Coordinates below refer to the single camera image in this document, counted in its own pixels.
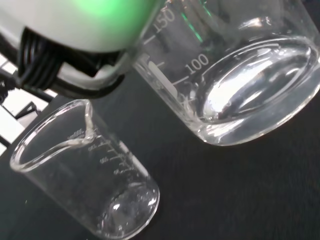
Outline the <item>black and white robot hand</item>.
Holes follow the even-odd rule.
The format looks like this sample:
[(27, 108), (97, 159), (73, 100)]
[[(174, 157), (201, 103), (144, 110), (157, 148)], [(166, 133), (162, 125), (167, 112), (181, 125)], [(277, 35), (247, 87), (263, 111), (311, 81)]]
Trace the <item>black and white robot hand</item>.
[(162, 0), (3, 0), (0, 52), (15, 85), (73, 99), (113, 92), (134, 62)]

